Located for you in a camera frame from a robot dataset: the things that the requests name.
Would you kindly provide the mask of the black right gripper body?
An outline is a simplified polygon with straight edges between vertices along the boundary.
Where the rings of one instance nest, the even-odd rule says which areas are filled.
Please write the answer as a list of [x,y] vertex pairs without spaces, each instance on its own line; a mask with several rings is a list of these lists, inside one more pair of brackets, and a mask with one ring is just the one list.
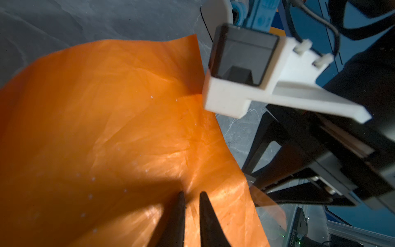
[[346,195],[372,209],[395,209],[395,181],[384,173],[395,167],[395,144],[361,124],[275,105],[268,111],[291,136],[296,168],[309,169]]

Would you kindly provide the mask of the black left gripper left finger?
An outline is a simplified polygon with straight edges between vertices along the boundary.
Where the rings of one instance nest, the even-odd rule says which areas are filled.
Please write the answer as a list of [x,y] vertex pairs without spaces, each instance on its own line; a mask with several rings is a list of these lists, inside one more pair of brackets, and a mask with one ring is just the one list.
[[156,247],[183,247],[185,239],[186,201],[183,191],[177,195],[169,219]]

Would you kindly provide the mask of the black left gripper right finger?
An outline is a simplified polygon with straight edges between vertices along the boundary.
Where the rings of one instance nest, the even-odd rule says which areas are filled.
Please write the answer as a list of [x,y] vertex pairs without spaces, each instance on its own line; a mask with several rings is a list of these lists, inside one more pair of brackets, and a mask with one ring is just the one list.
[[205,191],[200,193],[199,209],[201,247],[231,247]]

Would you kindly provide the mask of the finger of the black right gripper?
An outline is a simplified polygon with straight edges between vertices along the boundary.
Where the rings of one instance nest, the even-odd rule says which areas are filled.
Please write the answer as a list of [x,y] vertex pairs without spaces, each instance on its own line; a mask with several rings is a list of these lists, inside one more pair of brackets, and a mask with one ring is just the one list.
[[277,204],[358,205],[354,196],[339,191],[309,169],[283,176],[277,172],[267,173],[262,168],[252,173],[252,177],[251,193],[255,202],[258,201],[258,194],[263,193]]
[[[268,168],[261,168],[254,172],[255,167],[272,142],[279,144],[280,150],[269,162]],[[291,136],[270,113],[264,113],[242,171],[247,175],[257,176],[269,171],[279,174],[283,170],[288,173],[295,168],[296,149]]]

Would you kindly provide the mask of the clear adhesive tape strip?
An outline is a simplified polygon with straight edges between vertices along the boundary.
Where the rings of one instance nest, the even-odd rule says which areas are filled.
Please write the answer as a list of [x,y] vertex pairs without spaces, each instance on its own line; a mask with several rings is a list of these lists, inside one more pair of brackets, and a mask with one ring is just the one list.
[[250,194],[264,229],[287,230],[287,216],[285,211],[267,194],[248,181]]

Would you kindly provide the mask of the yellow wrapping paper sheet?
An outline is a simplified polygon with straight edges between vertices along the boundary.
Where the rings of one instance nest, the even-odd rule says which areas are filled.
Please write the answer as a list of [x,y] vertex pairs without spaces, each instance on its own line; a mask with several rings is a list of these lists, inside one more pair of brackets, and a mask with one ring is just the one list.
[[1,89],[1,246],[146,247],[208,193],[233,247],[269,242],[246,178],[202,104],[197,37],[104,40],[44,56]]

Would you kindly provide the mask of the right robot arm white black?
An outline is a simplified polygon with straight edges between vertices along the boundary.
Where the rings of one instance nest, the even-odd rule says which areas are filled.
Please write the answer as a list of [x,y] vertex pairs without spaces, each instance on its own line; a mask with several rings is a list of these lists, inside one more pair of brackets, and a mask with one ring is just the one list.
[[256,205],[311,204],[395,210],[395,17],[344,27],[345,1],[330,1],[331,23],[353,40],[385,32],[354,55],[325,89],[366,107],[372,118],[268,105],[242,171]]

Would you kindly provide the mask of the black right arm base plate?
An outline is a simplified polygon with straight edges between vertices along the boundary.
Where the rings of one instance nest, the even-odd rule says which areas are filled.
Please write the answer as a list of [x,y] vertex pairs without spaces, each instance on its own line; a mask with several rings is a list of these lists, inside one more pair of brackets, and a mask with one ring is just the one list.
[[291,225],[286,247],[300,247],[302,239],[308,233],[308,219],[301,207],[296,209],[295,217]]

